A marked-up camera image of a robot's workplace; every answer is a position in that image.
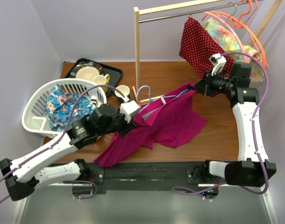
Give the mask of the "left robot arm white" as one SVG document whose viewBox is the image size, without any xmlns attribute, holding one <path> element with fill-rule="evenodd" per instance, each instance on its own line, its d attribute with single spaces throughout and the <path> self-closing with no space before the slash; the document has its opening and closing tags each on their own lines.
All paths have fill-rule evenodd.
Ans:
<svg viewBox="0 0 285 224">
<path fill-rule="evenodd" d="M 122 103 L 119 110 L 102 104 L 92 114 L 74 121 L 67 131 L 37 150 L 15 160 L 3 159 L 0 169 L 5 177 L 9 198 L 19 201 L 36 189 L 57 182 L 89 183 L 91 170 L 83 159 L 66 165 L 50 165 L 109 133 L 128 134 L 135 128 L 134 115 L 140 111 L 135 101 Z"/>
</svg>

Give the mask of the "orange plastic hanger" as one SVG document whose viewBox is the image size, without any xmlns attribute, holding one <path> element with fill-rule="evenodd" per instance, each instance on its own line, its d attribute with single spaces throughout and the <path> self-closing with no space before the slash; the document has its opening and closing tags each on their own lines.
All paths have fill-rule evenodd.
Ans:
<svg viewBox="0 0 285 224">
<path fill-rule="evenodd" d="M 266 60 L 266 54 L 265 54 L 265 50 L 261 44 L 261 42 L 259 41 L 259 32 L 257 32 L 256 34 L 254 34 L 251 29 L 248 27 L 248 21 L 249 19 L 252 17 L 252 15 L 257 11 L 258 9 L 258 1 L 257 0 L 241 0 L 240 3 L 245 2 L 245 4 L 249 4 L 250 8 L 247 12 L 242 13 L 239 18 L 235 18 L 234 14 L 229 15 L 227 13 L 224 12 L 219 12 L 219 11 L 209 11 L 209 12 L 204 12 L 206 15 L 202 18 L 202 21 L 209 15 L 210 17 L 215 17 L 216 19 L 218 19 L 221 23 L 223 23 L 224 25 L 226 25 L 226 27 L 231 31 L 231 33 L 233 34 L 233 36 L 236 38 L 236 41 L 238 42 L 240 49 L 244 50 L 244 48 L 242 47 L 242 43 L 240 41 L 240 39 L 238 38 L 237 34 L 234 32 L 234 30 L 231 28 L 231 26 L 228 24 L 228 20 L 231 20 L 233 26 L 237 29 L 246 29 L 247 32 L 249 33 L 250 37 L 251 37 L 251 43 L 249 44 L 249 46 L 254 45 L 256 48 L 259 48 L 260 51 L 258 51 L 258 54 L 261 54 L 261 58 L 262 58 L 262 65 L 263 67 L 268 66 L 267 64 L 267 60 Z"/>
</svg>

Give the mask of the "magenta cloth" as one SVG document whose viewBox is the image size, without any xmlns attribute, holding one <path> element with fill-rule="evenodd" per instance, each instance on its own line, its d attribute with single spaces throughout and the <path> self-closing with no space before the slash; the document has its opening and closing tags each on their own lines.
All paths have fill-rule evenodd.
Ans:
<svg viewBox="0 0 285 224">
<path fill-rule="evenodd" d="M 112 167 L 133 154 L 140 146 L 153 148 L 158 142 L 179 147 L 190 142 L 207 121 L 193 111 L 194 83 L 185 83 L 151 102 L 134 117 L 137 126 L 125 137 L 115 133 L 109 146 L 94 160 L 101 167 Z"/>
</svg>

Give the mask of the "floral pastel skirt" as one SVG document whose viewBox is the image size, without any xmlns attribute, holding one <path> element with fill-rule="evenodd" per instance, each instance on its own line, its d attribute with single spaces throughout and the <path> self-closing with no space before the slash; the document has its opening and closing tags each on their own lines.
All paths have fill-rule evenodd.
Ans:
<svg viewBox="0 0 285 224">
<path fill-rule="evenodd" d="M 213 38 L 213 40 L 220 45 L 225 52 L 241 52 L 238 43 L 236 42 L 232 33 L 227 27 L 217 20 L 215 17 L 210 17 L 203 23 L 202 27 Z M 244 45 L 243 48 L 246 54 L 256 58 L 260 63 L 262 62 L 261 54 L 258 50 L 249 45 Z M 244 62 L 243 55 L 232 54 L 231 57 L 237 62 Z M 252 82 L 264 81 L 264 74 L 262 69 L 250 58 L 246 57 L 247 62 L 252 66 L 250 79 Z"/>
</svg>

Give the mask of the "red polka dot skirt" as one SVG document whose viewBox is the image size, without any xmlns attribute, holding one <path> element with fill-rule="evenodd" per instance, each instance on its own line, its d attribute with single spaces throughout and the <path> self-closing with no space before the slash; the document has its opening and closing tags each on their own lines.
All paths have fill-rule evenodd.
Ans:
<svg viewBox="0 0 285 224">
<path fill-rule="evenodd" d="M 211 56 L 224 52 L 197 20 L 189 18 L 185 22 L 179 56 L 194 68 L 199 78 L 213 69 Z"/>
</svg>

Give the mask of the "pink plastic hanger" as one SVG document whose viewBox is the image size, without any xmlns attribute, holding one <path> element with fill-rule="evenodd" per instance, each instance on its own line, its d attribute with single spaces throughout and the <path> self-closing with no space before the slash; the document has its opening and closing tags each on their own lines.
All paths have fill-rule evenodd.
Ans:
<svg viewBox="0 0 285 224">
<path fill-rule="evenodd" d="M 235 12 L 233 13 L 233 15 L 234 15 L 234 14 L 236 13 L 236 9 L 237 9 L 236 3 L 234 3 L 234 2 L 229 2 L 227 5 L 228 5 L 228 6 L 229 6 L 229 5 L 233 5 L 233 6 L 235 7 Z M 227 27 L 227 29 L 232 33 L 232 35 L 234 36 L 236 42 L 238 43 L 238 45 L 239 45 L 239 47 L 240 47 L 241 52 L 242 52 L 242 53 L 245 53 L 245 51 L 244 51 L 244 49 L 243 49 L 243 44 L 242 44 L 241 40 L 239 39 L 238 35 L 237 35 L 236 32 L 233 30 L 233 28 L 231 28 L 231 26 L 227 23 L 227 21 L 228 21 L 228 19 L 229 19 L 229 17 L 230 17 L 231 15 L 228 16 L 227 21 L 224 21 L 218 13 L 210 13 L 210 12 L 203 12 L 203 13 L 206 14 L 206 15 L 203 17 L 203 19 L 205 19 L 205 17 L 206 17 L 207 15 L 209 15 L 210 17 L 215 17 L 217 20 L 219 20 L 221 23 L 223 23 L 223 24 Z M 243 56 L 243 61 L 244 61 L 244 62 L 247 62 L 246 56 Z"/>
</svg>

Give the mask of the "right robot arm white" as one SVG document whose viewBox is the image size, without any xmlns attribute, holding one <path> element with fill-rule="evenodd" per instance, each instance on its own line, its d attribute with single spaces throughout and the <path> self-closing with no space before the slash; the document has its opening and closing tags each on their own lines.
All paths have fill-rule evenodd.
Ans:
<svg viewBox="0 0 285 224">
<path fill-rule="evenodd" d="M 213 69 L 206 71 L 194 89 L 204 96 L 224 94 L 230 102 L 236 119 L 239 153 L 234 162 L 206 160 L 201 168 L 201 179 L 212 183 L 222 178 L 228 185 L 268 189 L 269 179 L 276 173 L 275 163 L 265 151 L 259 123 L 259 109 L 263 98 L 256 88 L 250 87 L 251 64 L 234 62 L 229 78 L 221 76 L 227 60 L 225 53 L 210 57 Z"/>
</svg>

